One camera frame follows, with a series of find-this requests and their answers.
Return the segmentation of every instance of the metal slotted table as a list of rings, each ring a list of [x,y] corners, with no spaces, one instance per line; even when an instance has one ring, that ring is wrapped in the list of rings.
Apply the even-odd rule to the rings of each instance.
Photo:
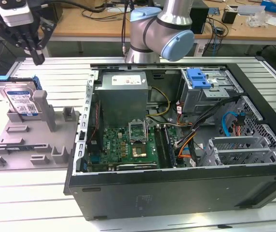
[[[185,58],[180,63],[236,63],[276,111],[276,71],[256,58]],[[90,64],[123,63],[121,58],[48,58],[41,66],[31,59],[16,62],[14,77],[37,75],[56,111],[74,106],[82,112]],[[0,133],[8,120],[8,104],[0,96]],[[0,172],[0,231],[208,231],[276,232],[276,199],[262,209],[160,217],[85,221],[72,196],[63,194],[66,170]]]

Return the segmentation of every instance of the black cable bundle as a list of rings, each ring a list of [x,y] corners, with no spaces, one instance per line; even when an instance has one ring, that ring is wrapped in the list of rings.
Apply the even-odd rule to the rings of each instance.
[[[214,25],[214,21],[219,22],[219,23],[221,23],[222,25],[224,25],[225,28],[226,28],[226,33],[224,33],[224,34],[219,34],[219,33],[217,32],[217,30],[216,30],[215,25]],[[204,55],[206,51],[209,51],[209,52],[214,51],[214,52],[218,53],[218,51],[219,51],[219,50],[221,49],[221,47],[222,47],[221,42],[222,42],[222,40],[224,39],[224,37],[226,37],[226,36],[228,35],[229,29],[228,29],[228,27],[227,27],[225,24],[223,24],[221,21],[218,21],[217,19],[214,19],[214,18],[212,18],[212,17],[208,17],[206,23],[209,23],[209,24],[211,25],[211,28],[212,28],[212,35],[211,35],[211,38],[210,38],[210,40],[209,40],[207,46],[205,47],[205,50],[204,50],[204,52],[203,52],[202,55]],[[217,48],[215,48],[215,50],[214,50],[214,47],[216,46],[216,38],[217,38],[217,37],[220,39],[220,43],[219,43],[219,45],[217,46]],[[212,43],[212,45],[211,45],[212,50],[208,50],[208,48],[209,48],[209,46],[210,46],[212,40],[213,40],[213,43]]]

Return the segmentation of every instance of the sticker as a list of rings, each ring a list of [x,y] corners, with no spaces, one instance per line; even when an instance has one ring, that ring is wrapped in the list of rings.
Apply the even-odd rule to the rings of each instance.
[[[141,85],[140,75],[115,75],[112,76],[113,86]]]
[[[17,113],[23,116],[35,116],[38,114],[35,104],[29,100],[31,97],[29,91],[8,91],[6,93]]]
[[[200,149],[204,149],[204,145],[203,144],[197,144],[198,147],[196,147],[196,150],[200,150]]]
[[[191,164],[193,167],[196,167],[196,162],[195,162],[193,159],[190,159],[190,164]]]
[[[18,148],[18,147],[8,147],[8,148],[6,148],[6,150],[8,150],[8,151],[19,151],[20,148]]]

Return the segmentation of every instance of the yellow wire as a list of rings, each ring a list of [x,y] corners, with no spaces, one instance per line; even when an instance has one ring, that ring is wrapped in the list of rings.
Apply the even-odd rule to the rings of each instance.
[[[160,116],[160,115],[166,114],[166,113],[169,111],[169,109],[170,109],[170,101],[169,101],[167,95],[164,94],[160,89],[158,89],[158,88],[156,88],[156,87],[151,87],[151,88],[154,88],[154,89],[156,89],[157,91],[159,91],[159,92],[167,99],[168,106],[167,106],[167,108],[166,108],[166,110],[165,110],[164,112],[157,113],[157,114],[154,114],[154,115],[147,115],[147,116]]]

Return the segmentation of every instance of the wooden desk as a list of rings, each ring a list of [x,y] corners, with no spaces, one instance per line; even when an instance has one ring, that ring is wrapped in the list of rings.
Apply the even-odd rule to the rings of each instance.
[[[248,5],[259,5],[248,0],[240,0]],[[205,1],[209,7],[219,7],[221,10],[220,16],[213,16],[215,19],[221,21],[223,9],[226,5],[239,5],[235,0],[227,0],[226,3]],[[97,41],[97,42],[119,42],[121,41],[122,29],[122,15],[117,16],[119,20],[102,22],[82,17],[81,9],[64,9],[61,21],[57,25],[51,41]],[[105,17],[116,13],[103,12],[99,14],[92,14],[92,17]],[[269,25],[267,28],[250,28],[246,24],[247,16],[236,16],[235,22],[232,25],[227,24],[229,34],[222,41],[223,44],[265,44],[276,45],[276,26]],[[126,24],[126,41],[130,37],[130,23]],[[207,24],[203,34],[195,35],[196,56],[201,56],[201,50],[208,43],[211,38],[211,26]]]

